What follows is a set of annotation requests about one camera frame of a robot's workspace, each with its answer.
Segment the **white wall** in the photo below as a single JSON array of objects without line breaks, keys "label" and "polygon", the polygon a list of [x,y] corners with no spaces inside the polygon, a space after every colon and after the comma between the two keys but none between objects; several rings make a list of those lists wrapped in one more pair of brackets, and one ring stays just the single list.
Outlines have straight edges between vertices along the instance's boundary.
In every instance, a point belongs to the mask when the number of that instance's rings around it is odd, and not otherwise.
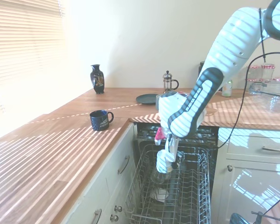
[{"label": "white wall", "polygon": [[[166,70],[193,87],[218,32],[241,7],[270,0],[70,0],[83,76],[101,64],[107,87],[162,87]],[[267,40],[266,52],[280,51]],[[258,48],[252,58],[261,55]],[[280,76],[280,56],[268,56]]]}]

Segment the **dishwasher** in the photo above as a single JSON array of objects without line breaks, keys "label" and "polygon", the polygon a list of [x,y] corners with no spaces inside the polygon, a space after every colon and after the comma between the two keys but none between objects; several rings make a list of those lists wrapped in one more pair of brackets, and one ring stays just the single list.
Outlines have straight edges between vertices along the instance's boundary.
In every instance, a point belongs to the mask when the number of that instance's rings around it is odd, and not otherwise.
[{"label": "dishwasher", "polygon": [[173,171],[159,176],[156,156],[165,142],[154,144],[158,127],[137,125],[134,141],[137,167],[124,204],[129,223],[210,224],[218,129],[201,126],[195,135],[180,139]]}]

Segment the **kitchen counter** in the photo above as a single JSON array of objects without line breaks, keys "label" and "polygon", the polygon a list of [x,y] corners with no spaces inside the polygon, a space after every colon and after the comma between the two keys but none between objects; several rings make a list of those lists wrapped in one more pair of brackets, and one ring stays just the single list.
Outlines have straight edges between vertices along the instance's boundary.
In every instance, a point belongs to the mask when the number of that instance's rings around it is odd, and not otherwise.
[{"label": "kitchen counter", "polygon": [[[154,105],[135,101],[146,93],[162,89],[90,90],[0,138],[0,224],[60,223],[128,123],[160,122]],[[202,125],[232,127],[241,96],[241,90],[230,98],[217,93]],[[102,109],[115,118],[108,130],[95,132],[89,112]],[[247,95],[237,127],[280,130],[280,114],[260,109]]]}]

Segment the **white cabinet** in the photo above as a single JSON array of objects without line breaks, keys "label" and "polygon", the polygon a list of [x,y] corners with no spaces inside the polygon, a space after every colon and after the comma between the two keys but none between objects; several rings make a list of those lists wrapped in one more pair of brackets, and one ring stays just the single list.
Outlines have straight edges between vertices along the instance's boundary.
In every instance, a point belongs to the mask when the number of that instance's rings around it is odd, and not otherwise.
[{"label": "white cabinet", "polygon": [[280,164],[225,160],[221,173],[219,216],[213,223],[228,224],[232,213],[253,223],[251,211],[266,212],[280,199]]},{"label": "white cabinet", "polygon": [[[126,188],[130,186],[135,171],[134,135],[133,124],[130,124],[64,218],[63,224],[91,224],[94,220],[98,224],[106,224],[110,222],[111,207],[113,212],[116,202],[122,203],[123,207],[123,193],[128,192]],[[98,218],[96,211],[99,210],[102,212]]]},{"label": "white cabinet", "polygon": [[[219,146],[229,136],[225,131],[219,132]],[[276,137],[280,137],[280,132],[267,131],[273,138],[255,133],[259,131],[236,129],[237,135],[232,135],[218,150],[211,199],[212,224],[228,224],[232,213],[253,223],[256,216],[251,211],[265,212],[280,199],[280,152],[261,149],[265,145],[279,148],[280,138]]]}]

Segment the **cabinet handle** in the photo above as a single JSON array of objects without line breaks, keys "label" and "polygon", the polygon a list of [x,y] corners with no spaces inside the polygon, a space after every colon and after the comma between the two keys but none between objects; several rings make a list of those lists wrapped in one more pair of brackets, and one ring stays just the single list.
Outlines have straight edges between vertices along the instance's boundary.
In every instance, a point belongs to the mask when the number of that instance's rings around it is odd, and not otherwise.
[{"label": "cabinet handle", "polygon": [[121,206],[117,207],[117,205],[116,205],[114,208],[114,211],[122,212],[122,207]]},{"label": "cabinet handle", "polygon": [[114,216],[114,215],[111,215],[111,216],[110,216],[110,221],[111,221],[111,222],[117,222],[118,220],[119,220],[119,217],[118,217],[118,216],[116,216],[116,215],[115,215],[115,216]]},{"label": "cabinet handle", "polygon": [[127,155],[127,156],[125,157],[125,160],[123,161],[121,167],[117,170],[117,174],[122,174],[122,172],[125,171],[126,166],[127,166],[127,164],[129,163],[129,161],[130,161],[130,156]]},{"label": "cabinet handle", "polygon": [[267,148],[267,147],[265,147],[265,146],[263,146],[262,149],[263,149],[263,150],[267,150],[267,151],[280,152],[280,149]]},{"label": "cabinet handle", "polygon": [[91,224],[98,224],[99,218],[101,218],[101,214],[102,214],[102,210],[101,209],[96,210],[94,212],[94,219],[93,219]]},{"label": "cabinet handle", "polygon": [[228,169],[229,172],[231,172],[233,170],[232,165],[228,165],[227,169]]}]

